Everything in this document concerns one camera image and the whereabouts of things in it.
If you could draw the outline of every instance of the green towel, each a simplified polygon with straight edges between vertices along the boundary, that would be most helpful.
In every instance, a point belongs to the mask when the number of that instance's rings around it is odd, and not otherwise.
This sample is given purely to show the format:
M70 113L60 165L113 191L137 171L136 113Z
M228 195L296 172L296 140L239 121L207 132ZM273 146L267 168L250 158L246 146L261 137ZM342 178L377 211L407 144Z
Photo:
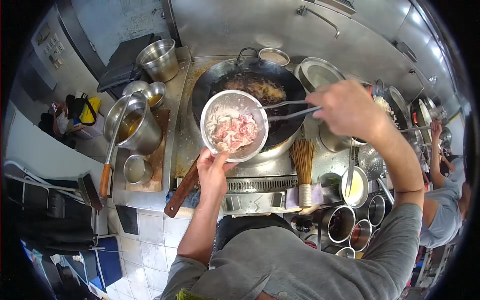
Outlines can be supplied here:
M178 300L215 300L212 298L202 297L184 288L182 288L180 292L177 294L177 299Z

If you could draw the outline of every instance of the faucet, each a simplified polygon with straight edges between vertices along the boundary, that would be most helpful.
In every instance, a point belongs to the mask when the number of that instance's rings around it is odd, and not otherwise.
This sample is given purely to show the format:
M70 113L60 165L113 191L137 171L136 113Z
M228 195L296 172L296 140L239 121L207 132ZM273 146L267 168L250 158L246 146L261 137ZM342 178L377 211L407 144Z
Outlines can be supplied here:
M326 18L322 17L321 15L317 14L316 12L312 11L311 9L309 9L307 6L303 5L302 7L300 7L299 9L297 9L297 14L301 15L301 16L304 16L305 15L305 12L311 12L313 13L314 15L316 15L317 17L319 17L320 19L324 20L325 22L329 23L331 26L333 26L333 28L335 28L336 30L336 34L335 34L335 39L340 35L340 29L338 29L338 27L333 24L332 22L330 22L329 20L327 20Z

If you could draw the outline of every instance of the bamboo brush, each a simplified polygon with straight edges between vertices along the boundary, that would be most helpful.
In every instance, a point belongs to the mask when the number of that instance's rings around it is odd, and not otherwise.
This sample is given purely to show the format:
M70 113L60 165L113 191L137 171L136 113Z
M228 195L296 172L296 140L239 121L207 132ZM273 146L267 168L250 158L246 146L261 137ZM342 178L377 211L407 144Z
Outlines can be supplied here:
M297 169L299 180L299 205L300 208L312 206L312 165L316 144L313 140L297 140L290 148L290 156Z

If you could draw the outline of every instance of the wooden board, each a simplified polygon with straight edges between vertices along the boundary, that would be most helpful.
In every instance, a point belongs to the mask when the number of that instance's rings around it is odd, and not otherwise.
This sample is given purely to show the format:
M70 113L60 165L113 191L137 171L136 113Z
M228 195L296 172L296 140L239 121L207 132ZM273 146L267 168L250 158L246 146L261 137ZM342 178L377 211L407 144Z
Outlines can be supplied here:
M130 184L127 182L126 190L141 191L141 192L161 192L162 191L162 172L163 172L163 155L165 152L165 140L167 139L168 117L170 115L169 109L161 109L153 112L160 127L162 128L163 136L160 141L160 146L150 155L142 156L146 161L152 165L153 176L152 179L145 184Z

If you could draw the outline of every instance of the wooden handle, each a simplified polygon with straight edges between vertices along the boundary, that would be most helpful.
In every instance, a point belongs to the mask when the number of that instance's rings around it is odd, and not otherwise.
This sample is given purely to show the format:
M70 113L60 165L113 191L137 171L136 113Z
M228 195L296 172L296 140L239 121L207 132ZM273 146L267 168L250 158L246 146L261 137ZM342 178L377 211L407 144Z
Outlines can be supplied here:
M108 179L110 178L110 164L103 166L102 177L100 178L100 196L105 199L107 197Z
M193 162L187 175L185 175L180 186L177 188L177 191L167 202L167 206L165 206L165 209L163 210L163 212L171 218L175 217L180 206L183 204L183 201L185 201L185 198L188 196L193 186L198 182L197 160L199 156L197 156L197 159Z

